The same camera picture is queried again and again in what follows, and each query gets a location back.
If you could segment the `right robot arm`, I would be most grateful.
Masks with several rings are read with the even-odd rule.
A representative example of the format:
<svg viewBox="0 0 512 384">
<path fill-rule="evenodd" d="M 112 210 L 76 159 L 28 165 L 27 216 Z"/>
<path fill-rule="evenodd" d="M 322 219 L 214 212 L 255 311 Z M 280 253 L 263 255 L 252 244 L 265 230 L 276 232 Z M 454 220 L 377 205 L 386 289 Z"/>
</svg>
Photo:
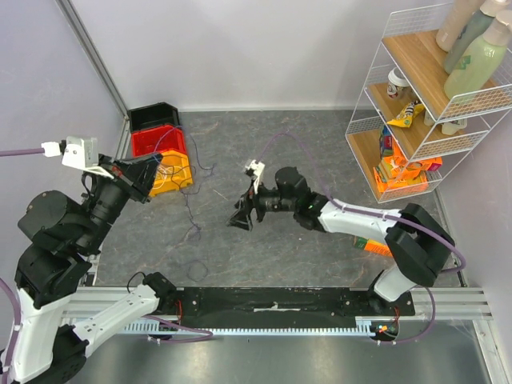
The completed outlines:
<svg viewBox="0 0 512 384">
<path fill-rule="evenodd" d="M 294 167 L 279 169 L 276 186 L 268 189 L 261 177 L 264 165 L 251 162 L 245 169 L 248 190 L 235 203 L 228 226 L 252 230 L 268 212 L 291 212 L 307 230 L 350 234 L 387 245 L 394 265 L 380 273 L 366 295 L 368 309 L 378 315 L 391 310 L 415 286 L 432 287 L 455 252 L 452 237 L 420 205 L 401 210 L 377 210 L 351 205 L 312 191 Z"/>
</svg>

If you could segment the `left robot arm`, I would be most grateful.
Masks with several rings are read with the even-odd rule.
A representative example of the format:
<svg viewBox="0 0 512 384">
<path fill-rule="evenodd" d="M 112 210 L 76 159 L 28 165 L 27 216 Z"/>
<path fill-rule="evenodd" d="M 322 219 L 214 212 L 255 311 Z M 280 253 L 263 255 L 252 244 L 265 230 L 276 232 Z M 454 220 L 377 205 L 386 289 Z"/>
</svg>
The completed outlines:
<svg viewBox="0 0 512 384">
<path fill-rule="evenodd" d="M 149 201 L 161 161 L 159 154 L 125 160 L 101 155 L 98 172 L 82 175 L 82 202 L 58 190 L 30 202 L 18 222 L 30 246 L 18 260 L 10 293 L 14 324 L 2 353 L 4 383 L 68 382 L 124 326 L 173 310 L 175 287 L 155 272 L 109 308 L 75 325 L 62 323 L 91 267 L 89 256 L 99 253 L 128 201 Z"/>
</svg>

